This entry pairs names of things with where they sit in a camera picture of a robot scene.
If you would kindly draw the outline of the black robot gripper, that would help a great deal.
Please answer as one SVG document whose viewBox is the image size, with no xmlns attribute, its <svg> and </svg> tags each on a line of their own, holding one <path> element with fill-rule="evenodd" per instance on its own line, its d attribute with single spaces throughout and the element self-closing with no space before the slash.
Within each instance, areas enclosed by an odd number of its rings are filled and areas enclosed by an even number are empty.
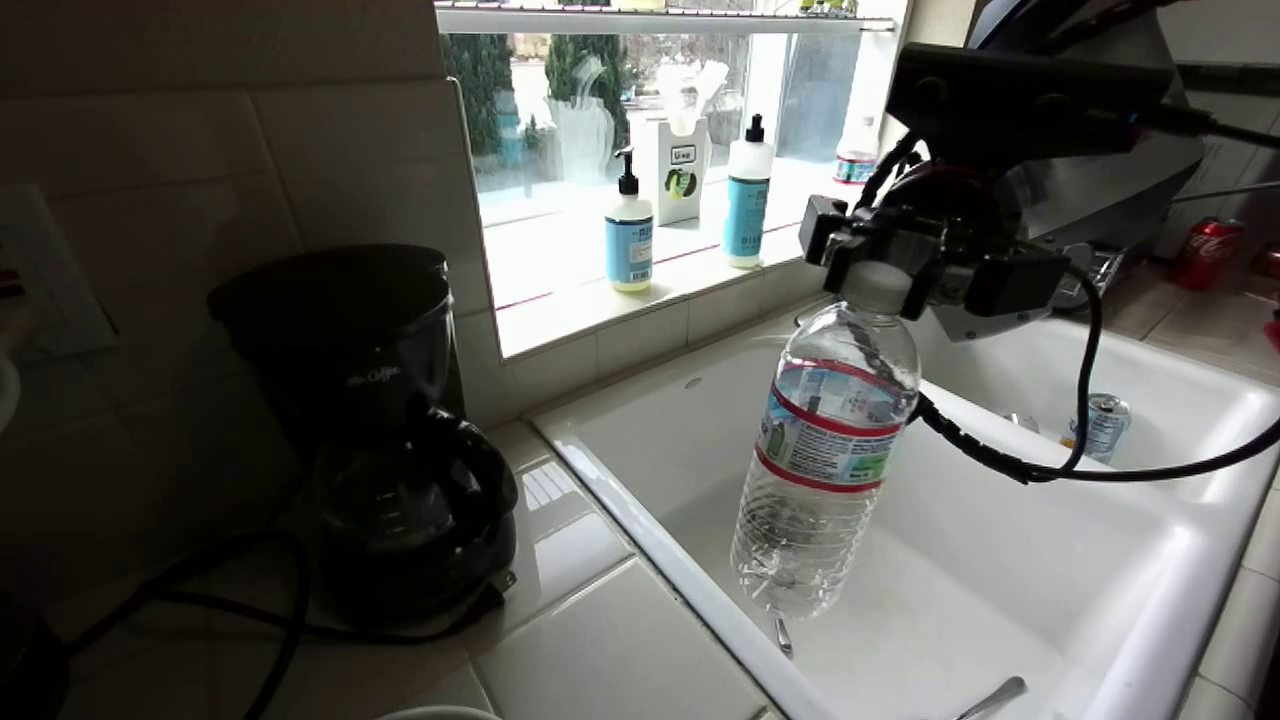
<svg viewBox="0 0 1280 720">
<path fill-rule="evenodd" d="M 996 336 L 1054 311 L 1095 309 L 1095 274 L 1026 230 L 984 181 L 908 172 L 880 198 L 813 196 L 802 224 L 820 288 L 856 311 Z"/>
</svg>

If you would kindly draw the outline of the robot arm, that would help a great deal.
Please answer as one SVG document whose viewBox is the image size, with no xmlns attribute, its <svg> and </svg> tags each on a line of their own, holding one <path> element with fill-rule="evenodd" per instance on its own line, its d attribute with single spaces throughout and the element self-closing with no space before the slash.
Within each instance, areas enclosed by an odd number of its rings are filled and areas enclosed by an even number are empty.
<svg viewBox="0 0 1280 720">
<path fill-rule="evenodd" d="M 1163 0 L 989 0 L 956 48 L 908 43 L 889 83 L 906 136 L 851 198 L 815 196 L 802 248 L 820 288 L 989 336 L 1078 299 L 1147 243 L 1203 145 Z"/>
</svg>

